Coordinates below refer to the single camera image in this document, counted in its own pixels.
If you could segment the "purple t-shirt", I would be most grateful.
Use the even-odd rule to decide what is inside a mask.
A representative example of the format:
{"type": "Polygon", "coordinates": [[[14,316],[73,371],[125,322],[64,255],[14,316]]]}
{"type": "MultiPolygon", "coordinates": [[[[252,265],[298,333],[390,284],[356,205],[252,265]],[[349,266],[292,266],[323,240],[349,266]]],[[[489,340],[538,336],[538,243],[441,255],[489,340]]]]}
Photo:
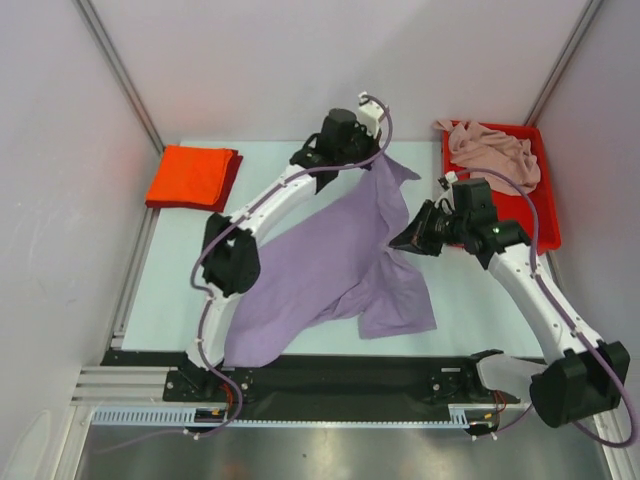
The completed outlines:
{"type": "Polygon", "coordinates": [[[224,346],[233,367],[262,367],[304,330],[357,318],[364,340],[436,329],[423,274],[390,241],[409,223],[401,186],[418,173],[389,157],[357,185],[259,250],[261,273],[224,346]]]}

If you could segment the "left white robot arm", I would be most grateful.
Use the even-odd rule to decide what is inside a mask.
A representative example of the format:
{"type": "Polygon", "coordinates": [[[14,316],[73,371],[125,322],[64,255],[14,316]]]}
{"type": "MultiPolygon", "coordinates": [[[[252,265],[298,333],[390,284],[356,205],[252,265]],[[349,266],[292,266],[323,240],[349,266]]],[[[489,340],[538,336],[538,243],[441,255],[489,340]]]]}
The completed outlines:
{"type": "Polygon", "coordinates": [[[290,211],[317,195],[344,170],[368,169],[385,152],[392,132],[388,108],[364,94],[357,111],[333,108],[319,132],[290,158],[279,177],[254,200],[230,215],[215,213],[205,225],[201,254],[190,285],[205,295],[193,343],[178,372],[185,388],[209,400],[224,382],[218,365],[231,320],[242,296],[261,272],[258,247],[290,211]]]}

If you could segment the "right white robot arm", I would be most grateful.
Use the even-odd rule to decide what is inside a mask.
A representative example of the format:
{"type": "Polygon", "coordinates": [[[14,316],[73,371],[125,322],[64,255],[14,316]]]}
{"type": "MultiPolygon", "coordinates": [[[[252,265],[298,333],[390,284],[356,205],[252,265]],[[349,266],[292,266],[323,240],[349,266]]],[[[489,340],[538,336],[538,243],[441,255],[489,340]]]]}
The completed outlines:
{"type": "Polygon", "coordinates": [[[571,306],[541,265],[532,238],[515,220],[501,221],[483,178],[441,180],[451,193],[427,200],[390,247],[438,256],[461,246],[506,290],[543,353],[537,364],[499,351],[477,355],[461,376],[463,393],[484,401],[496,390],[529,403],[549,427],[558,428],[630,401],[624,382],[630,356],[621,342],[605,342],[571,306]]]}

